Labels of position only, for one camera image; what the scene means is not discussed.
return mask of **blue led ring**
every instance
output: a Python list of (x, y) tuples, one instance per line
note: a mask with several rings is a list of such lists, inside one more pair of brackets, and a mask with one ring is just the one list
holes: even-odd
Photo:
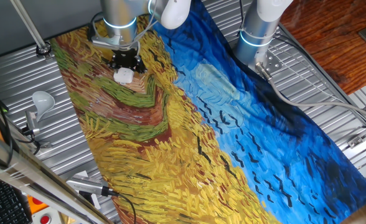
[(254, 47), (263, 47), (263, 46), (269, 45), (269, 44), (270, 44), (270, 42), (271, 42), (271, 40), (270, 40), (269, 42), (267, 42), (267, 43), (265, 43), (265, 44), (252, 44), (251, 42), (249, 42), (249, 41), (245, 40), (245, 38), (243, 37), (243, 33), (242, 33), (242, 31), (240, 31), (240, 36), (241, 36), (241, 38), (244, 40), (244, 42), (245, 42), (245, 43), (247, 43), (247, 44), (249, 44), (249, 45), (251, 45), (251, 46), (254, 46)]
[(127, 27), (129, 27), (129, 26), (133, 25), (133, 24), (134, 24), (134, 22), (136, 22), (136, 17), (132, 20), (132, 22), (130, 22), (129, 24), (127, 24), (127, 25), (125, 25), (125, 26), (116, 26), (116, 25), (110, 24), (109, 22), (107, 22), (107, 21), (106, 21), (106, 19), (105, 19), (105, 18), (104, 18), (103, 20), (104, 20), (104, 22), (105, 22), (107, 25), (109, 25), (109, 26), (110, 26), (110, 27), (112, 27), (112, 28), (124, 29), (124, 28), (127, 28)]

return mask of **gray robot arm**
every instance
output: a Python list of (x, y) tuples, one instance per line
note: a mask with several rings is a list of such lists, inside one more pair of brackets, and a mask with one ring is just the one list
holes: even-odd
[(136, 19), (150, 13), (167, 29), (179, 27), (189, 15), (191, 0), (100, 0), (107, 37), (90, 37), (94, 45), (129, 50), (136, 37)]

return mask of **white cable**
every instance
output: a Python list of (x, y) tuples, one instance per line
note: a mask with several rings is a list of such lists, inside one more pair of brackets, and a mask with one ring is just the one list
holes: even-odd
[[(277, 49), (277, 50), (279, 50), (279, 51), (281, 51), (281, 52), (283, 52), (282, 50), (280, 50), (280, 49), (278, 49), (277, 47), (275, 47), (275, 46), (271, 46), (271, 47), (273, 47), (273, 48), (275, 48), (275, 49)], [(341, 99), (339, 99), (339, 98), (336, 98), (335, 96), (333, 96), (333, 95), (330, 95), (330, 94), (328, 94), (328, 93), (326, 93), (324, 90), (322, 90), (322, 89), (320, 89), (317, 85), (315, 85), (315, 84), (313, 84), (312, 82), (310, 82), (309, 80), (307, 80), (306, 78), (304, 78), (304, 77), (302, 77), (302, 75), (300, 75), (297, 71), (295, 71), (295, 70), (293, 70), (291, 67), (289, 67), (286, 63), (284, 63), (283, 62), (283, 60), (281, 60), (274, 52), (272, 52), (270, 49), (268, 49), (269, 51), (270, 51), (270, 53), (272, 53), (283, 65), (285, 65), (288, 69), (290, 69), (291, 71), (293, 71), (295, 74), (297, 74), (299, 77), (301, 77), (303, 80), (305, 80), (305, 81), (307, 81), (308, 83), (310, 83), (312, 86), (314, 86), (315, 88), (317, 88), (318, 90), (320, 90), (322, 93), (324, 93), (325, 95), (327, 95), (327, 96), (329, 96), (329, 97), (332, 97), (333, 99), (335, 99), (335, 100), (339, 100), (339, 101), (341, 101), (342, 103), (344, 103)], [(291, 56), (293, 59), (295, 59), (295, 60), (297, 60), (297, 61), (299, 61), (300, 63), (302, 63), (305, 67), (307, 67), (301, 60), (298, 60), (295, 56), (293, 56), (293, 55), (291, 55), (291, 54), (289, 54), (289, 53), (287, 53), (287, 52), (283, 52), (283, 53), (286, 53), (286, 54), (288, 54), (289, 56)]]
[[(294, 55), (292, 55), (292, 54), (290, 54), (290, 53), (288, 53), (287, 51), (282, 51), (281, 49), (279, 49), (279, 48), (277, 48), (277, 47), (275, 47), (275, 46), (272, 46), (271, 45), (271, 47), (273, 47), (273, 48), (275, 48), (275, 49), (277, 49), (277, 50), (279, 50), (280, 52), (282, 52), (282, 53), (286, 53), (286, 54), (288, 54), (289, 56), (291, 56), (293, 59), (295, 59), (295, 60), (297, 60), (299, 63), (301, 63), (302, 65), (304, 65), (305, 67), (307, 67), (308, 69), (309, 69), (309, 71), (311, 72), (311, 73), (313, 73), (314, 75), (315, 75), (315, 73), (309, 68), (309, 66), (308, 65), (306, 65), (305, 63), (303, 63), (303, 61), (302, 60), (298, 60), (296, 57), (295, 57), (295, 54)], [(302, 75), (300, 75), (299, 73), (297, 73), (296, 71), (294, 71), (291, 67), (289, 67), (286, 63), (284, 63), (276, 54), (274, 54), (270, 49), (269, 49), (269, 51), (277, 58), (277, 59), (279, 59), (279, 61), (283, 64), (283, 65), (285, 65), (287, 68), (289, 68), (291, 71), (293, 71), (295, 74), (297, 74), (299, 77), (301, 77), (303, 80), (305, 80), (305, 81), (307, 81), (308, 83), (310, 83), (312, 86), (314, 86), (314, 87), (316, 87), (318, 90), (320, 90), (321, 92), (323, 92), (324, 94), (326, 94), (327, 96), (330, 96), (330, 97), (332, 97), (332, 98), (334, 98), (334, 99), (336, 99), (336, 100), (339, 100), (339, 101), (341, 101), (342, 103), (345, 103), (344, 101), (342, 101), (341, 99), (339, 99), (339, 98), (336, 98), (335, 96), (333, 96), (333, 95), (330, 95), (330, 94), (328, 94), (328, 93), (326, 93), (325, 91), (323, 91), (322, 89), (320, 89), (318, 86), (316, 86), (315, 84), (313, 84), (312, 82), (310, 82), (309, 80), (307, 80), (306, 78), (304, 78), (304, 77), (302, 77)], [(358, 114), (363, 118), (363, 119), (365, 119), (364, 118), (364, 116), (363, 116), (363, 114), (362, 113), (359, 113), (358, 112)]]
[(274, 92), (276, 92), (277, 96), (283, 100), (285, 103), (289, 104), (289, 105), (293, 105), (293, 106), (298, 106), (298, 107), (314, 107), (314, 106), (343, 106), (345, 108), (349, 108), (352, 110), (355, 110), (359, 113), (361, 113), (362, 115), (366, 116), (366, 111), (362, 110), (356, 106), (352, 106), (346, 103), (339, 103), (339, 102), (320, 102), (320, 103), (294, 103), (292, 101), (289, 101), (287, 98), (285, 98), (277, 89), (276, 84), (274, 83), (273, 79), (271, 78), (269, 80), (269, 83), (271, 85), (271, 87), (273, 88)]

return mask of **metal frame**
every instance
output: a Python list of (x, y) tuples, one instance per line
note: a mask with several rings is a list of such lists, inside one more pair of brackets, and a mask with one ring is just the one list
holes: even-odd
[[(9, 146), (0, 140), (0, 161), (6, 163), (8, 158)], [(112, 223), (26, 147), (13, 152), (9, 168), (0, 167), (0, 179), (81, 223)]]

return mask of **metal grating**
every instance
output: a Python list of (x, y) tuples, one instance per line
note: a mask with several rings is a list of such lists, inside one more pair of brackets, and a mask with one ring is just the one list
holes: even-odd
[[(25, 111), (36, 111), (32, 94), (39, 90), (50, 93), (56, 105), (39, 121), (41, 130), (35, 140), (49, 141), (52, 148), (41, 150), (37, 157), (63, 179), (83, 170), (101, 179), (55, 58), (46, 61), (37, 57), (35, 48), (0, 58), (0, 99), (9, 107), (8, 117), (23, 128), (27, 123)], [(111, 198), (99, 197), (98, 200), (100, 212), (118, 222)]]
[[(203, 3), (230, 45), (234, 46), (241, 24), (239, 1), (204, 0)], [(243, 0), (243, 5), (246, 11), (250, 1)], [(279, 90), (290, 100), (310, 103), (332, 101), (335, 99), (331, 96), (334, 96), (346, 101), (342, 97), (345, 95), (337, 91), (325, 73), (315, 70), (298, 50), (284, 42), (273, 40), (270, 51), (289, 67), (283, 65), (280, 71), (272, 75)], [(10, 108), (8, 116), (18, 126), (26, 125), (25, 110), (35, 111), (31, 96), (39, 90), (50, 93), (56, 100), (56, 106), (39, 122), (42, 130), (37, 136), (39, 141), (50, 141), (52, 149), (40, 152), (37, 157), (64, 179), (83, 170), (86, 170), (90, 177), (101, 179), (55, 59), (46, 61), (37, 57), (34, 46), (0, 58), (0, 99)], [(364, 95), (359, 93), (359, 97), (356, 97), (366, 104), (366, 90), (362, 91)], [(361, 107), (357, 98), (351, 98)], [(303, 110), (366, 177), (366, 142), (353, 149), (347, 144), (349, 139), (364, 130), (360, 128), (364, 123), (344, 108), (321, 106)], [(118, 213), (110, 198), (98, 199), (100, 211), (118, 222)]]

